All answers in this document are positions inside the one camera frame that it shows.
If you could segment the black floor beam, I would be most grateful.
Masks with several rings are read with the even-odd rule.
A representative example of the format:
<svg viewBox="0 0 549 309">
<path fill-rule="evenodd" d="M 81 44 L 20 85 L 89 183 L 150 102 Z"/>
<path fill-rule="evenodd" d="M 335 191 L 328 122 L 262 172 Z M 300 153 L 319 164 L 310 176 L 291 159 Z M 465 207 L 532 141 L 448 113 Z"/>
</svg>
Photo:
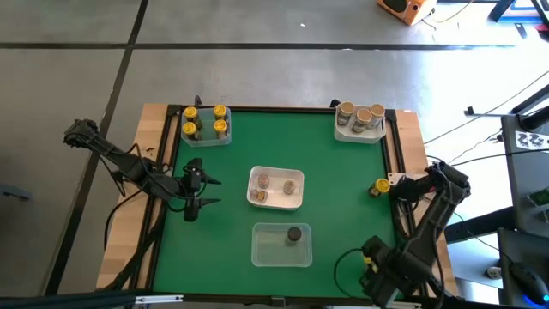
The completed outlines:
<svg viewBox="0 0 549 309">
<path fill-rule="evenodd" d="M 453 244 L 475 237 L 497 232 L 499 228 L 513 230 L 516 228 L 514 209 L 507 207 L 486 215 L 464 220 L 457 212 L 453 214 L 459 221 L 447 225 L 444 230 L 448 244 Z"/>
</svg>

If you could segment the black white marker sheet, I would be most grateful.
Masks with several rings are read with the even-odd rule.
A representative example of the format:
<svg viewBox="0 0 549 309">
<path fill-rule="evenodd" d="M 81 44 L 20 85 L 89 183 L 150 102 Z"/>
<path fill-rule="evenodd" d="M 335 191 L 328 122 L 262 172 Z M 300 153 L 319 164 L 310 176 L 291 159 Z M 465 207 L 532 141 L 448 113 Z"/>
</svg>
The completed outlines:
<svg viewBox="0 0 549 309">
<path fill-rule="evenodd" d="M 515 141 L 518 148 L 526 150 L 541 149 L 542 151 L 549 151 L 548 135 L 517 130 L 515 132 Z"/>
</svg>

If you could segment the small clear plastic bin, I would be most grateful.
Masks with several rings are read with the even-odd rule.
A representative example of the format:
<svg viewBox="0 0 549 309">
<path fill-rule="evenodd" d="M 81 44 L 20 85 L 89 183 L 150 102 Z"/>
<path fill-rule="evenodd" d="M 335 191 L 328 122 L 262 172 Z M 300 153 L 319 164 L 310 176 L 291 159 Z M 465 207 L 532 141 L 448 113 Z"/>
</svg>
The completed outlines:
<svg viewBox="0 0 549 309">
<path fill-rule="evenodd" d="M 183 123 L 181 124 L 181 137 L 182 139 L 187 142 L 191 147 L 199 148 L 199 147 L 214 147 L 214 146 L 222 146 L 227 145 L 232 141 L 232 119 L 231 119 L 231 110 L 228 108 L 228 120 L 227 123 L 229 125 L 229 131 L 228 131 L 228 137 L 225 139 L 218 139 L 215 132 L 214 132 L 214 122 L 216 121 L 214 118 L 214 107 L 208 107 L 208 108 L 198 108 L 199 116 L 202 121 L 202 128 L 200 129 L 201 133 L 201 141 L 190 141 L 187 140 L 184 137 L 184 134 L 182 133 L 182 125 L 186 122 L 186 118 L 184 117 L 184 111 L 183 111 Z"/>
</svg>

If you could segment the black computer mouse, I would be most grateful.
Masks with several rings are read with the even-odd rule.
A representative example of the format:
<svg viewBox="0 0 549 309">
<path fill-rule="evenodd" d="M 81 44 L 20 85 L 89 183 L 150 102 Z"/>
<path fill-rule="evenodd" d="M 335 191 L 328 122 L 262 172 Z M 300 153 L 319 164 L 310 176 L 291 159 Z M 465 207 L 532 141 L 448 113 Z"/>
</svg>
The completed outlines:
<svg viewBox="0 0 549 309">
<path fill-rule="evenodd" d="M 510 274 L 524 296 L 536 305 L 549 303 L 549 288 L 534 270 L 522 263 L 513 263 Z"/>
</svg>

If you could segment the grey desk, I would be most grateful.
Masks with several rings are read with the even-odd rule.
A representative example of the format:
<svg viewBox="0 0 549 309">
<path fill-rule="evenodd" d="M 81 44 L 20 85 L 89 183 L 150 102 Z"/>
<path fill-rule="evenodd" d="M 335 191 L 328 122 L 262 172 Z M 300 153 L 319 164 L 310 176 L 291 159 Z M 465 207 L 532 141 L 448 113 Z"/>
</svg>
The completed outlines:
<svg viewBox="0 0 549 309">
<path fill-rule="evenodd" d="M 549 238 L 549 202 L 538 206 L 528 199 L 531 193 L 549 189 L 549 151 L 516 146 L 517 130 L 531 132 L 518 124 L 516 116 L 503 116 L 501 124 L 516 229 Z M 549 136 L 549 124 L 542 125 L 533 133 Z"/>
</svg>

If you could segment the white plastic bin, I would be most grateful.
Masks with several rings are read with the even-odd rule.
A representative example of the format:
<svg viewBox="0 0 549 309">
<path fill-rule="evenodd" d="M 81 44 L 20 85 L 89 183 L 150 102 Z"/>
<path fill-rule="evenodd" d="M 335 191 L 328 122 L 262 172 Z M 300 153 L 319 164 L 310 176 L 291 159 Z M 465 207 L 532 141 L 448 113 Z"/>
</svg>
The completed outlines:
<svg viewBox="0 0 549 309">
<path fill-rule="evenodd" d="M 373 130 L 367 128 L 365 131 L 363 131 L 360 134 L 355 134 L 351 131 L 351 126 L 354 122 L 356 111 L 358 111 L 358 109 L 360 108 L 368 108 L 370 110 L 370 106 L 355 105 L 354 114 L 350 118 L 349 123 L 345 126 L 339 126 L 336 123 L 337 107 L 335 108 L 334 135 L 336 140 L 341 142 L 373 144 L 373 143 L 379 142 L 383 137 L 385 137 L 386 135 L 385 117 L 383 118 L 382 122 L 378 124 Z"/>
<path fill-rule="evenodd" d="M 260 174 L 267 174 L 269 176 L 269 186 L 267 189 L 261 189 L 258 186 L 257 178 Z M 283 185 L 287 180 L 292 180 L 296 184 L 296 189 L 292 195 L 287 195 L 283 191 Z M 303 203 L 304 188 L 305 175 L 299 170 L 254 166 L 250 170 L 246 198 L 250 204 L 259 208 L 293 211 L 300 208 Z M 254 202 L 250 198 L 250 191 L 252 189 L 267 191 L 268 199 L 266 202 Z"/>
</svg>

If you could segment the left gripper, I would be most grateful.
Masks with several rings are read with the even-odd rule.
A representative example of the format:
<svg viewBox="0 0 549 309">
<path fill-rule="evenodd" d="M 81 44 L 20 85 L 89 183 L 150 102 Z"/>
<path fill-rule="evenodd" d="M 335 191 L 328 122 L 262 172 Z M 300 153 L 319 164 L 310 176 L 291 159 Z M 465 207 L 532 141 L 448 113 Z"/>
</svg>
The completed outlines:
<svg viewBox="0 0 549 309">
<path fill-rule="evenodd" d="M 221 185 L 219 180 L 210 177 L 205 172 L 202 163 L 202 158 L 191 159 L 186 165 L 184 176 L 172 178 L 176 185 L 172 198 L 185 200 L 184 220 L 187 222 L 196 221 L 202 207 L 220 202 L 219 198 L 198 197 L 201 192 L 202 183 Z"/>
</svg>

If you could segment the gold-lid spice jar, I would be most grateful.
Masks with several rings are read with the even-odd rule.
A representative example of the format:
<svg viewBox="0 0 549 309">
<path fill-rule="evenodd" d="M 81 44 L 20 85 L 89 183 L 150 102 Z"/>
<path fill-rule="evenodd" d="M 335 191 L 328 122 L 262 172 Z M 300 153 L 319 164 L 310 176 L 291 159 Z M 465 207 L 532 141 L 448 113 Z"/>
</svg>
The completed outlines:
<svg viewBox="0 0 549 309">
<path fill-rule="evenodd" d="M 372 114 L 368 108 L 360 108 L 356 111 L 354 122 L 351 126 L 351 131 L 355 134 L 360 134 L 365 131 L 372 120 Z"/>
<path fill-rule="evenodd" d="M 339 126 L 345 126 L 349 123 L 350 118 L 354 114 L 355 105 L 350 101 L 341 102 L 337 106 L 336 123 Z"/>
<path fill-rule="evenodd" d="M 370 112 L 371 122 L 368 124 L 368 128 L 373 130 L 385 117 L 385 108 L 380 104 L 373 104 L 370 106 Z"/>
</svg>

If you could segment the dark desk with mouse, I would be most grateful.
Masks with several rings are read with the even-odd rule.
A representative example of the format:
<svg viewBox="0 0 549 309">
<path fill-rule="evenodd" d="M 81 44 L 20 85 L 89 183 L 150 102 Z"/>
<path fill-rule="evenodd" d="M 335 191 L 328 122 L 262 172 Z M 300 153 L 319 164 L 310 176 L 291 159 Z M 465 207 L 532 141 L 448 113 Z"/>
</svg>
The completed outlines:
<svg viewBox="0 0 549 309">
<path fill-rule="evenodd" d="M 503 280 L 503 288 L 499 291 L 500 303 L 518 308 L 549 309 L 549 302 L 542 306 L 531 301 L 509 271 L 513 263 L 524 264 L 549 289 L 549 239 L 502 228 L 498 229 L 497 235 Z"/>
</svg>

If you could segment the wide clear plastic bin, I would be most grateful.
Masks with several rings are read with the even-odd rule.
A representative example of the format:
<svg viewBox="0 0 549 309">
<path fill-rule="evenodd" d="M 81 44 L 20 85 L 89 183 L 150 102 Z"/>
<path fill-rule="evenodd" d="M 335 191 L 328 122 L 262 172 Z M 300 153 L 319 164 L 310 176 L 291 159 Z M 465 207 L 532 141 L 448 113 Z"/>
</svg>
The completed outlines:
<svg viewBox="0 0 549 309">
<path fill-rule="evenodd" d="M 300 241 L 293 246 L 285 243 L 290 227 L 302 230 Z M 309 267 L 312 264 L 311 227 L 306 223 L 255 224 L 252 228 L 251 262 L 256 267 Z"/>
</svg>

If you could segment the dark blue crossbar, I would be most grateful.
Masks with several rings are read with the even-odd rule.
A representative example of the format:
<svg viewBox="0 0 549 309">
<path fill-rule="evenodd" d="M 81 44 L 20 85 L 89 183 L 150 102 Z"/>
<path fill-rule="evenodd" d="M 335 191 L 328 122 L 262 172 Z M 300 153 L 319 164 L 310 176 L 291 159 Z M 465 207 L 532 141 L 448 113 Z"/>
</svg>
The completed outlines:
<svg viewBox="0 0 549 309">
<path fill-rule="evenodd" d="M 35 297 L 0 297 L 0 309 L 112 309 L 136 303 L 141 290 L 99 291 Z"/>
</svg>

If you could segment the wooden table side board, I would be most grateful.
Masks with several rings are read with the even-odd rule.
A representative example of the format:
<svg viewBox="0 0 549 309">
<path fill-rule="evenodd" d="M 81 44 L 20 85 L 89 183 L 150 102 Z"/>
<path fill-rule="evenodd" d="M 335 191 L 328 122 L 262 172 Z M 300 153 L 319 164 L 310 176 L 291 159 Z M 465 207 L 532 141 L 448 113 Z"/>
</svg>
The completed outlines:
<svg viewBox="0 0 549 309">
<path fill-rule="evenodd" d="M 167 110 L 167 104 L 146 104 L 137 125 L 134 143 L 144 157 L 154 161 L 169 161 L 172 157 L 169 152 L 178 120 L 166 120 Z M 124 189 L 126 195 L 118 198 L 122 206 L 113 213 L 107 228 L 97 288 L 106 287 L 123 270 L 160 217 L 160 200 L 149 204 L 148 196 L 133 184 L 126 184 Z"/>
<path fill-rule="evenodd" d="M 396 110 L 395 118 L 406 174 L 410 176 L 425 174 L 428 160 L 417 113 L 409 110 Z M 445 288 L 453 295 L 458 296 L 459 292 L 449 259 L 449 250 L 444 233 L 441 233 L 437 241 L 437 249 L 443 267 Z"/>
</svg>

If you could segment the silver mounting bracket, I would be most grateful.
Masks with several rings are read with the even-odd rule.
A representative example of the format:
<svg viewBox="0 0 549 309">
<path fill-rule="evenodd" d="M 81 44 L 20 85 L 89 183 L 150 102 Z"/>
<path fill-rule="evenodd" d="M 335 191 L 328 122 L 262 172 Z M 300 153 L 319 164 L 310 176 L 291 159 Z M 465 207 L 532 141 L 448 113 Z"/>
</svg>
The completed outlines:
<svg viewBox="0 0 549 309">
<path fill-rule="evenodd" d="M 138 295 L 135 297 L 134 304 L 137 306 L 145 306 L 151 304 L 178 303 L 183 301 L 184 296 L 182 294 Z"/>
</svg>

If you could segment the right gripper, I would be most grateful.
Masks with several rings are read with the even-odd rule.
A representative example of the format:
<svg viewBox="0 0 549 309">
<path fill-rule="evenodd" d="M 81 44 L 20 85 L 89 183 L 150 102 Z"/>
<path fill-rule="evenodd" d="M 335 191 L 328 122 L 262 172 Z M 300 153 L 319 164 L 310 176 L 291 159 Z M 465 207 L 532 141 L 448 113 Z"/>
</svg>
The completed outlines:
<svg viewBox="0 0 549 309">
<path fill-rule="evenodd" d="M 371 261 L 366 264 L 359 283 L 363 293 L 376 306 L 388 306 L 398 293 L 408 294 L 412 291 L 410 281 L 396 264 L 398 259 L 394 249 L 373 236 L 362 245 L 361 251 Z"/>
</svg>

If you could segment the orange speaker box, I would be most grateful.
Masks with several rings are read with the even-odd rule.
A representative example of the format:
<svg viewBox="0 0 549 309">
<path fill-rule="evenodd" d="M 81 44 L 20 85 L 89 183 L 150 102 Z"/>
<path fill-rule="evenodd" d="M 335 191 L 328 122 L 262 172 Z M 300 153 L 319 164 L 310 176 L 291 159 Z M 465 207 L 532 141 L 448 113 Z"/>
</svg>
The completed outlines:
<svg viewBox="0 0 549 309">
<path fill-rule="evenodd" d="M 408 26 L 414 26 L 433 12 L 437 0 L 377 0 L 377 4 Z"/>
</svg>

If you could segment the black stand legs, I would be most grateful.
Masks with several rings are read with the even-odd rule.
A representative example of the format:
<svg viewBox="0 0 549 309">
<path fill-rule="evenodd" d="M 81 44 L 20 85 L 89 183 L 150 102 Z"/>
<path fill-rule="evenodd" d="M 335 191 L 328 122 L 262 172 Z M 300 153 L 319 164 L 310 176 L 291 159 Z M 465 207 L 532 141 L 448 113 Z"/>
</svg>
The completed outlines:
<svg viewBox="0 0 549 309">
<path fill-rule="evenodd" d="M 489 18 L 495 22 L 543 24 L 549 27 L 549 0 L 499 0 Z"/>
</svg>

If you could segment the black table frame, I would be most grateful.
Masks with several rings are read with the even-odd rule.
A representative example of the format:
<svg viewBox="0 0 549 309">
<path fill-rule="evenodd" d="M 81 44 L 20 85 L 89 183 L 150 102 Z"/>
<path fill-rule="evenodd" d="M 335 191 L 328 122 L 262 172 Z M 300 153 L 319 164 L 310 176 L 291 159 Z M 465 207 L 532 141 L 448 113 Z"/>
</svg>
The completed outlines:
<svg viewBox="0 0 549 309">
<path fill-rule="evenodd" d="M 358 247 L 373 235 L 396 240 L 387 198 L 372 199 L 367 187 L 387 171 L 405 172 L 395 111 L 388 135 L 373 145 L 339 142 L 329 108 L 234 107 L 229 145 L 192 148 L 180 144 L 175 173 L 201 157 L 221 182 L 207 197 L 197 221 L 164 214 L 164 226 L 145 266 L 155 293 L 182 294 L 187 301 L 273 304 L 364 304 L 358 279 Z M 305 194 L 294 211 L 259 209 L 245 196 L 254 166 L 298 169 Z M 312 230 L 312 264 L 306 268 L 256 267 L 252 228 L 260 222 L 306 223 Z"/>
</svg>

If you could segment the grey floor object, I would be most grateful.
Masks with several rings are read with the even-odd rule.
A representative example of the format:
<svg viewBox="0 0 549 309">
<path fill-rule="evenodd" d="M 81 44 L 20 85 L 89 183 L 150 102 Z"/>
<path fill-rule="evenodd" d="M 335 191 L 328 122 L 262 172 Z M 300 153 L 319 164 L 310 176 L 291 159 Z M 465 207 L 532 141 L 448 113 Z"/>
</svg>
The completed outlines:
<svg viewBox="0 0 549 309">
<path fill-rule="evenodd" d="M 6 197 L 16 197 L 22 201 L 30 201 L 32 199 L 30 192 L 13 185 L 0 184 L 0 194 Z"/>
</svg>

